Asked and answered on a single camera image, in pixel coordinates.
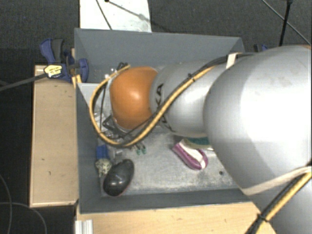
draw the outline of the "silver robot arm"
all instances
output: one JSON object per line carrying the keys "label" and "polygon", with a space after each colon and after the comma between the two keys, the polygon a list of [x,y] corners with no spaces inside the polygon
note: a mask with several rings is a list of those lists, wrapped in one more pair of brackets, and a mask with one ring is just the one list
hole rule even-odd
{"label": "silver robot arm", "polygon": [[[151,88],[152,111],[203,64],[164,67]],[[229,69],[220,64],[184,91],[160,124],[176,135],[208,137],[238,186],[263,210],[287,185],[276,178],[311,160],[311,50],[279,47],[239,58]],[[311,215],[310,181],[271,224],[277,233],[308,234]]]}

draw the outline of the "black computer mouse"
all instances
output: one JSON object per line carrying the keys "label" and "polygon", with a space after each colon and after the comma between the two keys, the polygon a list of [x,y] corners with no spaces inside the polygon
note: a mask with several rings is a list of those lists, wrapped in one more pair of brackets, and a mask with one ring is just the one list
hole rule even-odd
{"label": "black computer mouse", "polygon": [[103,183],[104,191],[109,196],[122,195],[132,181],[134,171],[135,166],[130,159],[125,159],[113,165],[105,177]]}

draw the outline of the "white paper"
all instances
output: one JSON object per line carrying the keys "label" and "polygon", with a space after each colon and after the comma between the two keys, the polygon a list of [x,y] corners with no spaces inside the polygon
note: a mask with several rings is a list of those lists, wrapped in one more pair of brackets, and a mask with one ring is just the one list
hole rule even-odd
{"label": "white paper", "polygon": [[[147,0],[98,0],[113,30],[151,32]],[[80,0],[80,27],[109,29],[96,0]]]}

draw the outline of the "wooden board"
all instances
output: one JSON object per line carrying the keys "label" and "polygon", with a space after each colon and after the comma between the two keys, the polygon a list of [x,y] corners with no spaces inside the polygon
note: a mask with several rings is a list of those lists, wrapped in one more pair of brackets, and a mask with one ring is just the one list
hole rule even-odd
{"label": "wooden board", "polygon": [[[77,220],[92,219],[94,234],[244,234],[257,213],[249,202],[106,214],[77,212]],[[270,224],[259,232],[274,233]]]}
{"label": "wooden board", "polygon": [[[35,75],[44,66],[35,67]],[[78,199],[75,90],[44,78],[34,84],[30,207],[73,205]]]}

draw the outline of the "clamp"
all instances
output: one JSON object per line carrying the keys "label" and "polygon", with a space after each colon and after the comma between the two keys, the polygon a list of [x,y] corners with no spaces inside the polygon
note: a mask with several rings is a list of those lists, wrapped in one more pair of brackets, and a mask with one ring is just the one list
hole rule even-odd
{"label": "clamp", "polygon": [[[85,58],[79,59],[78,63],[75,64],[75,60],[69,51],[62,53],[63,39],[46,39],[40,44],[41,54],[46,58],[48,64],[57,64],[61,66],[61,73],[57,76],[50,78],[58,78],[69,83],[72,82],[72,75],[70,69],[73,66],[80,68],[81,81],[86,82],[89,75],[88,61]],[[62,54],[66,59],[66,63],[62,62]]]}

